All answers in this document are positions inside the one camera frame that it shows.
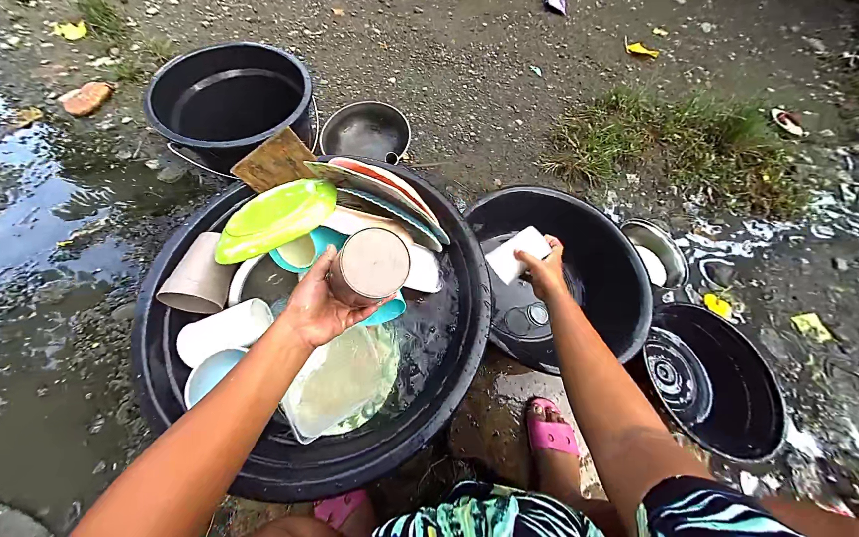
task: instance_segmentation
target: white sponge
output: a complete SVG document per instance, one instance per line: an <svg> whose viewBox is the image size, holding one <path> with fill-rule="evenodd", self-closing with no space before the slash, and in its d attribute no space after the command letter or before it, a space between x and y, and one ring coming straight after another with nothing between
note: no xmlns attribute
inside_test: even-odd
<svg viewBox="0 0 859 537"><path fill-rule="evenodd" d="M526 264L515 258L513 252L522 250L532 256L543 259L552 253L552 247L542 233L535 227L529 226L499 245L495 250L486 254L486 262L493 268L495 275L508 285L520 274L525 272Z"/></svg>

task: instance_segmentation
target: patterned shorts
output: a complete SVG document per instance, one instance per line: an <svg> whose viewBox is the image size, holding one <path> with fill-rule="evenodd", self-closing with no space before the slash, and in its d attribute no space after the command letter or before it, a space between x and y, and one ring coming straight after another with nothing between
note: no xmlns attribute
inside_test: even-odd
<svg viewBox="0 0 859 537"><path fill-rule="evenodd" d="M754 500L720 483L680 476L652 487L636 513L639 537L803 537ZM373 537L604 537L592 521L551 496L461 482L438 507L391 519Z"/></svg>

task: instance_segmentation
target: yellow leaf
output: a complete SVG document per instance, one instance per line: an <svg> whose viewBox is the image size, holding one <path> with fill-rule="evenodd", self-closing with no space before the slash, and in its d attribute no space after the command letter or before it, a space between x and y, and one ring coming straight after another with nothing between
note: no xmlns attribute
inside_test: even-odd
<svg viewBox="0 0 859 537"><path fill-rule="evenodd" d="M801 313L800 315L794 315L790 322L794 325L794 328L797 329L798 332L805 336L810 336L814 338L814 341L818 343L824 343L825 341L830 341L834 338L828 327L824 326L824 323L821 322L821 317L817 315L817 313Z"/></svg>
<svg viewBox="0 0 859 537"><path fill-rule="evenodd" d="M29 125L41 119L42 111L32 106L30 108L24 108L22 110L19 110L18 113L15 114L15 116L16 120L15 123L11 125L11 129L24 129L25 127L28 127Z"/></svg>
<svg viewBox="0 0 859 537"><path fill-rule="evenodd" d="M72 24L70 22L58 24L56 22L52 25L52 35L61 35L68 41L81 39L87 34L88 28L85 27L85 21L80 21L78 24Z"/></svg>
<svg viewBox="0 0 859 537"><path fill-rule="evenodd" d="M734 310L726 300L719 298L717 294L709 293L704 296L704 306L714 311L719 316L730 320L731 312Z"/></svg>
<svg viewBox="0 0 859 537"><path fill-rule="evenodd" d="M654 49L646 49L641 43L632 43L625 45L625 51L630 55L650 55L653 58L659 57L660 52Z"/></svg>

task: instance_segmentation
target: wooden cutting board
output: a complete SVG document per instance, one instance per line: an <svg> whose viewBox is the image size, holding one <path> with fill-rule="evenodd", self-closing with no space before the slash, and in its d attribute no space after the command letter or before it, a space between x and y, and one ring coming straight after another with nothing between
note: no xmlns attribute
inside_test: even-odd
<svg viewBox="0 0 859 537"><path fill-rule="evenodd" d="M277 138L265 140L238 161L231 168L231 173L255 191L263 192L292 180L316 177L304 165L304 161L316 159L304 142L288 127L283 129Z"/></svg>

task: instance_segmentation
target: bucket handle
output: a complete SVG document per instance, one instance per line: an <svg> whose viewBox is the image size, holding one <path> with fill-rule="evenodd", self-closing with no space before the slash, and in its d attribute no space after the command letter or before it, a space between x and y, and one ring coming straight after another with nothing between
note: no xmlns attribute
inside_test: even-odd
<svg viewBox="0 0 859 537"><path fill-rule="evenodd" d="M201 164L201 163L199 163L198 161L195 161L194 159L188 158L187 156L185 156L185 154L184 154L184 153L182 153L182 152L178 151L178 150L174 147L174 142L173 142L173 141L169 141L166 145L167 145L168 149L170 149L170 150L171 150L171 152L172 152L172 153L174 153L174 155L175 155L176 157L181 157L182 159L184 159L184 160L185 160L188 164L190 164L190 165L196 165L198 168L200 168L200 169L202 169L202 170L204 170L204 171L206 171L206 172L211 172L211 173L213 173L213 174L215 174L215 175L220 175L221 177L227 177L228 179L233 179L233 180L238 180L238 179L239 179L239 178L238 178L238 177L236 177L236 176L233 176L233 175L227 175L226 173L221 173L221 172L219 172L218 170L212 170L211 168L209 168L209 167L207 167L207 166L205 166L205 165L202 165L202 164Z"/></svg>
<svg viewBox="0 0 859 537"><path fill-rule="evenodd" d="M310 146L310 152L313 153L314 150L317 148L317 144L319 143L319 140L320 140L320 110L317 108L316 96L314 96L314 95L310 96L310 103L311 103L311 106L313 106L313 118L314 118L313 142L312 142L312 145ZM215 175L220 175L221 177L226 177L228 179L233 179L233 180L240 179L237 176L227 175L226 173L221 173L218 170L212 170L211 168L209 168L205 165L202 165L201 163L195 161L194 159L187 157L184 153L178 151L174 147L173 141L168 141L168 143L166 145L168 146L168 149L170 149L171 152L174 153L175 156L181 157L182 159L185 160L185 162L187 162L190 165L195 165L198 168L200 168L206 172L211 172Z"/></svg>

